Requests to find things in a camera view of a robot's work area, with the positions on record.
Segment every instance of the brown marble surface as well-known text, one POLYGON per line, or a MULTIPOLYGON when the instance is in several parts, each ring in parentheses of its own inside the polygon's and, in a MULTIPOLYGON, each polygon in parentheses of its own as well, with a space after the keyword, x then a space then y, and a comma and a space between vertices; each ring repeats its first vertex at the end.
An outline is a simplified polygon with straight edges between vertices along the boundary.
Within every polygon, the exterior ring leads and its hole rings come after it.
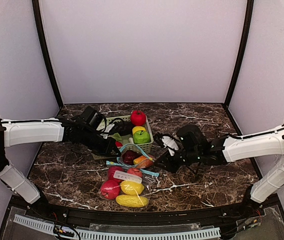
MULTIPOLYGON (((66 105, 63 116, 80 114, 86 104, 66 105)), ((175 134, 186 124, 197 124, 211 140, 235 130, 220 104, 215 103, 112 103, 91 104, 106 117, 129 115, 136 108, 144 111, 153 133, 175 134)), ((151 154, 165 150, 153 144, 151 154)), ((45 143, 30 173, 50 203, 74 208, 123 212, 168 212, 224 206, 241 201, 245 189, 258 181, 249 159, 228 165, 201 166, 197 177, 186 167, 169 173, 157 167, 160 177, 152 186, 145 208, 127 208, 102 199, 98 190, 106 178, 105 160, 94 160, 82 145, 45 143)))

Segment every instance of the green plastic basket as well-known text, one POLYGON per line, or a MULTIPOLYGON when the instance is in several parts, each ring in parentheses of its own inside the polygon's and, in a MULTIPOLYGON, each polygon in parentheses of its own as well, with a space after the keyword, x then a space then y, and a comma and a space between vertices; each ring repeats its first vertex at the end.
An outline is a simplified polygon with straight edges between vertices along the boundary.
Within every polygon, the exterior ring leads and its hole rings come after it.
MULTIPOLYGON (((116 118, 121 118, 122 120, 126 121, 126 122, 130 122, 131 121, 131 116, 130 115, 126 115, 126 116, 115 116, 115 117, 107 117, 106 118, 106 122, 107 122, 107 125, 113 120, 113 119, 116 119, 116 118)), ((103 129, 105 126, 105 123, 104 121, 101 122, 101 124, 98 126, 97 129, 103 129)), ((150 126, 150 123, 148 122, 148 119, 146 117, 146 123, 143 125, 143 127, 146 128, 147 132, 150 134, 151 136, 151 141, 148 142, 148 143, 143 143, 143 144, 136 144, 137 146, 139 146, 141 149, 143 149, 144 152, 146 153, 150 153, 151 152, 151 148, 152 148, 152 143, 154 142, 154 139, 153 139, 153 134, 152 134, 152 130, 151 130, 151 126, 150 126)), ((122 143, 123 145, 125 144, 129 144, 129 140, 128 138, 131 138, 132 135, 126 135, 126 136, 121 136, 122 137, 122 143)), ((104 157, 104 156, 97 156, 95 154, 92 154, 93 155, 93 158, 95 160, 98 160, 98 159, 109 159, 110 157, 104 157)))

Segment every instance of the white label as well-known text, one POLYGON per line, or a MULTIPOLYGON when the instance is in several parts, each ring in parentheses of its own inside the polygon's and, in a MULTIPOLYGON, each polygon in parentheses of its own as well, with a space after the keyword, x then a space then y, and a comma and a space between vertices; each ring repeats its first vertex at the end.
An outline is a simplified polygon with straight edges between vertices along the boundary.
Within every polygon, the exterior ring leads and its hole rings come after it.
POLYGON ((131 182, 135 182, 135 183, 138 183, 138 184, 142 183, 141 177, 133 175, 133 174, 129 174, 129 173, 123 172, 123 171, 115 171, 114 178, 120 179, 120 180, 131 181, 131 182))

